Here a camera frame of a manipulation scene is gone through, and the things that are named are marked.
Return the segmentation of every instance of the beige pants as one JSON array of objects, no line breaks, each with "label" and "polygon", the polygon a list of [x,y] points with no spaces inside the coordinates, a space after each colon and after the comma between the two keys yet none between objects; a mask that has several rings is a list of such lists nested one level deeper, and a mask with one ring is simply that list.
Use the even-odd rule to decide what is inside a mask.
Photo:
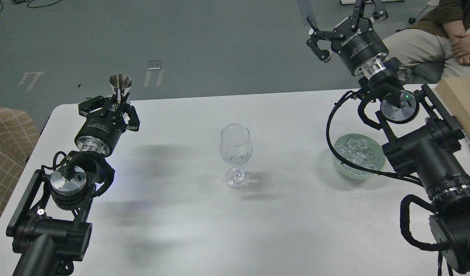
[{"label": "beige pants", "polygon": [[443,62],[443,77],[470,77],[470,66],[459,65],[451,52],[451,42],[445,37],[422,30],[407,29],[389,36],[383,42],[390,53],[387,60],[399,59],[403,68],[412,68],[424,62]]}]

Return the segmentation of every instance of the glass base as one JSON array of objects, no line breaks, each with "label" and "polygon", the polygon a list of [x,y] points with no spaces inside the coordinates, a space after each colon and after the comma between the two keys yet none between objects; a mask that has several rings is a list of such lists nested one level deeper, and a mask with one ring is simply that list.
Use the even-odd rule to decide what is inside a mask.
[{"label": "glass base", "polygon": [[252,173],[246,167],[236,166],[226,173],[226,182],[234,189],[247,187],[252,180]]}]

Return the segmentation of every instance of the checkered fabric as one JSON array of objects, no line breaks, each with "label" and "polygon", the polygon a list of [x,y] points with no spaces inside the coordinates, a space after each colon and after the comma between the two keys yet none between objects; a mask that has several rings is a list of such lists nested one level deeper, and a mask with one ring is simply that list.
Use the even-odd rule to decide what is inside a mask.
[{"label": "checkered fabric", "polygon": [[0,108],[0,217],[39,137],[27,113]]}]

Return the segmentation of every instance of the person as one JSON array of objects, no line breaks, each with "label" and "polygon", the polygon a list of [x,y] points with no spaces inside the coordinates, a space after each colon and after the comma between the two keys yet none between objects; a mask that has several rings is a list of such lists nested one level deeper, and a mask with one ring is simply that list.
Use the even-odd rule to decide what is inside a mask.
[{"label": "person", "polygon": [[401,68],[443,62],[443,77],[470,77],[470,0],[440,0],[419,22],[383,40]]}]

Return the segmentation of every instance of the floor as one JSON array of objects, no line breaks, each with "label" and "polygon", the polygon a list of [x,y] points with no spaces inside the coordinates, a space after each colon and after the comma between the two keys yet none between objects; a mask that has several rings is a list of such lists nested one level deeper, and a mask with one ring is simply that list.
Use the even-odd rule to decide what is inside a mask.
[{"label": "floor", "polygon": [[[375,23],[375,30],[385,38],[406,28],[425,4],[384,3],[389,19]],[[111,94],[109,77],[116,73],[132,79],[130,100],[358,87],[359,77],[352,77],[337,56],[323,63],[305,44],[305,17],[332,30],[351,15],[354,5],[338,0],[3,5],[0,107],[24,110],[39,129],[58,105]],[[370,16],[373,5],[366,7]],[[147,71],[148,61],[156,60],[162,68]]]}]

